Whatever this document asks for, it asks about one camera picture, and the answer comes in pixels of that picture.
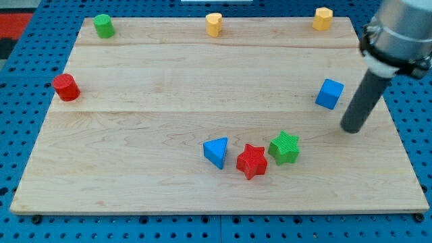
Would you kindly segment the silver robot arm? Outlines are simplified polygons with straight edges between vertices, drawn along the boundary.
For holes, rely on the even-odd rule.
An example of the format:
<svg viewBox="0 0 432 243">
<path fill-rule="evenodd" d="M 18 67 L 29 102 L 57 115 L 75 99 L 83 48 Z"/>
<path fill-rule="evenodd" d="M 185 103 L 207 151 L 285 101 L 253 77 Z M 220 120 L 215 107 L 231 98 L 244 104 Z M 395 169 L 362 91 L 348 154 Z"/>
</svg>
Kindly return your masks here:
<svg viewBox="0 0 432 243">
<path fill-rule="evenodd" d="M 383 0 L 363 27 L 360 51 L 379 77 L 426 76 L 431 69 L 431 0 Z"/>
</svg>

